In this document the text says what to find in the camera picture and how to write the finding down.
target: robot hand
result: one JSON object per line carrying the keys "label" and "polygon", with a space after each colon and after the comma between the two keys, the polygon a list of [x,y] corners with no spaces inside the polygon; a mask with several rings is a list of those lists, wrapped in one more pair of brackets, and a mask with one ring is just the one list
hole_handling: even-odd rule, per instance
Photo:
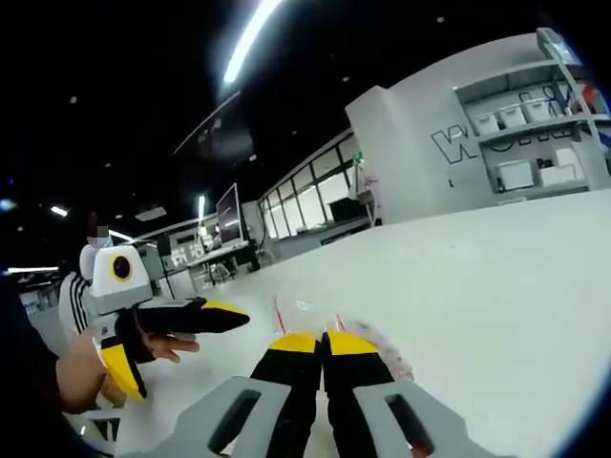
{"label": "robot hand", "polygon": [[329,331],[321,342],[282,336],[250,378],[229,379],[182,412],[155,449],[125,458],[215,458],[236,438],[232,458],[303,458],[321,370],[341,458],[496,457],[456,412],[413,382],[395,382],[375,346]]}
{"label": "robot hand", "polygon": [[140,400],[147,393],[137,364],[157,356],[143,334],[222,333],[250,321],[236,307],[204,298],[154,302],[142,260],[130,245],[99,251],[85,304],[102,362],[118,387]]}

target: white storage box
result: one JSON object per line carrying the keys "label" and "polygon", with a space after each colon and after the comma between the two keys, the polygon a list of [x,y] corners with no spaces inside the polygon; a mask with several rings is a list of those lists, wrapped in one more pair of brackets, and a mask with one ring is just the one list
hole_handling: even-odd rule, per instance
{"label": "white storage box", "polygon": [[505,191],[528,188],[535,185],[533,169],[530,162],[526,160],[511,160],[498,164],[496,167],[498,168],[498,176],[503,181]]}
{"label": "white storage box", "polygon": [[512,127],[519,127],[526,124],[526,118],[520,107],[520,104],[511,105],[499,110],[498,115],[500,120],[505,124],[505,129],[511,129]]}
{"label": "white storage box", "polygon": [[581,163],[579,162],[579,158],[577,157],[577,154],[573,148],[560,148],[559,150],[556,150],[556,162],[559,166],[573,166],[575,170],[575,179],[585,179],[585,174],[581,168]]}
{"label": "white storage box", "polygon": [[559,184],[558,169],[556,167],[548,167],[547,169],[540,169],[541,183],[543,186],[554,186]]}
{"label": "white storage box", "polygon": [[570,165],[559,165],[556,167],[558,174],[558,181],[560,183],[566,183],[567,181],[575,181],[577,178],[575,176],[575,167],[573,164]]}
{"label": "white storage box", "polygon": [[544,98],[522,102],[522,109],[528,122],[547,121],[551,118],[548,101]]}
{"label": "white storage box", "polygon": [[498,121],[494,113],[480,114],[474,120],[475,129],[480,135],[493,134],[498,132]]}

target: black ceiling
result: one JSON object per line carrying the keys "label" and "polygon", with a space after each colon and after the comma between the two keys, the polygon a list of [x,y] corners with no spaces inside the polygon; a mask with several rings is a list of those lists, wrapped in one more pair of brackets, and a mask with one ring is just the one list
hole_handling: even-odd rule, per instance
{"label": "black ceiling", "polygon": [[[347,128],[344,107],[372,85],[537,26],[527,6],[475,14],[411,3],[285,0],[226,88],[222,75],[255,1],[19,2],[5,16],[0,198],[17,207],[3,215],[2,262],[75,256],[92,208],[122,215],[112,228],[132,236],[193,218],[197,194],[214,199],[223,189],[183,179],[172,152],[236,90],[257,160],[246,173],[222,172],[226,181],[235,172],[242,199],[253,199]],[[151,204],[168,215],[136,220]]]}

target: yellow robot finger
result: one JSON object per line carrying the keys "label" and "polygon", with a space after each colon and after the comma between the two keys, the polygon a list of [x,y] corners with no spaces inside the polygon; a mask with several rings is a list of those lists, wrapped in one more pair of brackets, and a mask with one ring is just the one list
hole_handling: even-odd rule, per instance
{"label": "yellow robot finger", "polygon": [[117,336],[102,342],[100,354],[116,385],[125,394],[138,400],[146,398],[146,388],[137,370],[136,362],[132,358],[128,358],[125,346]]}

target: camera lens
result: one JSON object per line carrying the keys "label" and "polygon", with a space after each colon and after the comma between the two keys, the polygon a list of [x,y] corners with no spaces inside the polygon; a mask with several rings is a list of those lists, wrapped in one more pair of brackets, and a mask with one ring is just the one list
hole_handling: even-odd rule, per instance
{"label": "camera lens", "polygon": [[124,256],[118,256],[113,261],[113,272],[120,280],[127,280],[131,270],[130,262]]}

